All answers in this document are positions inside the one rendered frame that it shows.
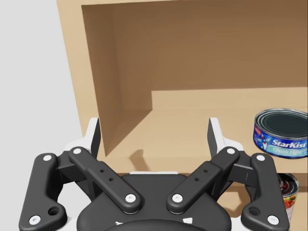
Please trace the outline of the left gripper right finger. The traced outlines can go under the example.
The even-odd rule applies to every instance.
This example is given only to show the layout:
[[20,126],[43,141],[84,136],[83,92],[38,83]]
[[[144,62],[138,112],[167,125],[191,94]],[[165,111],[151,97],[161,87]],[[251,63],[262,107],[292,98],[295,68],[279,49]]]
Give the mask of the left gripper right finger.
[[233,182],[245,185],[250,203],[245,205],[241,223],[251,231],[288,231],[278,174],[268,154],[248,156],[243,146],[222,135],[217,118],[208,123],[207,140],[211,160],[203,162],[167,196],[167,209],[186,212],[204,193],[218,198]]

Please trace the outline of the pale wooden shelf unit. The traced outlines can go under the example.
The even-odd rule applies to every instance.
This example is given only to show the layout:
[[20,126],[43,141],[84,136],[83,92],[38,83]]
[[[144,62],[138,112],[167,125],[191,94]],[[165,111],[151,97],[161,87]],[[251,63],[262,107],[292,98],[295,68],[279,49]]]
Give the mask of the pale wooden shelf unit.
[[207,127],[248,155],[254,118],[308,110],[308,0],[57,0],[82,131],[118,173],[189,174]]

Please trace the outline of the blue flat can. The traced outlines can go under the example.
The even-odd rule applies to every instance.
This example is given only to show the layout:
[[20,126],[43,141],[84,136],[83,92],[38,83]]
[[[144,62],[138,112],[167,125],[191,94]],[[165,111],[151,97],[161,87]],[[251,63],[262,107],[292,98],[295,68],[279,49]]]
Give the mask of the blue flat can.
[[308,113],[271,108],[255,116],[253,141],[262,151],[281,158],[308,156]]

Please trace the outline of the red and white can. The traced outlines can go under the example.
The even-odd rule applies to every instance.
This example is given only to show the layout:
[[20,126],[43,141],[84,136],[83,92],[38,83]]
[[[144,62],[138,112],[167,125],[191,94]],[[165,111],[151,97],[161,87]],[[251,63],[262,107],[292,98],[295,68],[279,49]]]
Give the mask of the red and white can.
[[300,188],[299,181],[293,174],[290,173],[278,173],[278,180],[289,223],[291,223],[293,209]]

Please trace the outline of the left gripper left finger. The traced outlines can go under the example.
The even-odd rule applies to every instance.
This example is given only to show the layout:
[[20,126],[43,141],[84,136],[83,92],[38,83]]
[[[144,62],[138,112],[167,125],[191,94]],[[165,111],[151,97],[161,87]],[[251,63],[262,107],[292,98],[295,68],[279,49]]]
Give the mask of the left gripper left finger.
[[60,156],[40,154],[35,158],[19,220],[20,231],[57,231],[67,223],[67,213],[58,203],[64,184],[75,182],[95,200],[101,193],[124,213],[142,208],[142,196],[105,162],[97,160],[101,141],[100,122],[90,119],[83,138],[69,142]]

